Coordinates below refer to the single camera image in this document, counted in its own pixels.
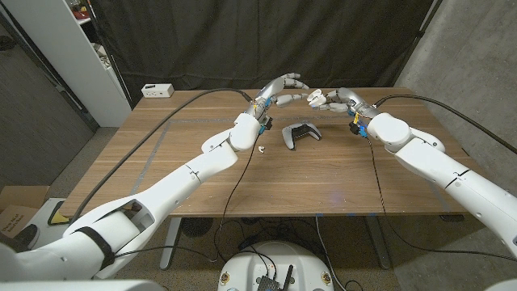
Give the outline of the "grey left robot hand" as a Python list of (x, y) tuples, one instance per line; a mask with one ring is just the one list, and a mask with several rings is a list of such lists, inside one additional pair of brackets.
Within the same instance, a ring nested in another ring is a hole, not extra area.
[(287, 107), (295, 100), (306, 98), (308, 94), (279, 95), (286, 87), (292, 86), (298, 89), (308, 90), (309, 87), (303, 82), (298, 81), (300, 77), (297, 73), (288, 73), (271, 80), (251, 101), (246, 110), (246, 114), (253, 116), (259, 122), (265, 119), (267, 109), (274, 103), (278, 108)]

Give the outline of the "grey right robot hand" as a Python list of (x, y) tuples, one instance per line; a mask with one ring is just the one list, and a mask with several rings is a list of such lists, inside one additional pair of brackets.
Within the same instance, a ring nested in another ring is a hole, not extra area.
[(324, 95), (323, 103), (313, 105), (317, 110), (329, 110), (338, 113), (358, 113), (361, 117), (372, 119), (380, 111), (368, 104), (362, 97), (346, 87), (340, 87)]

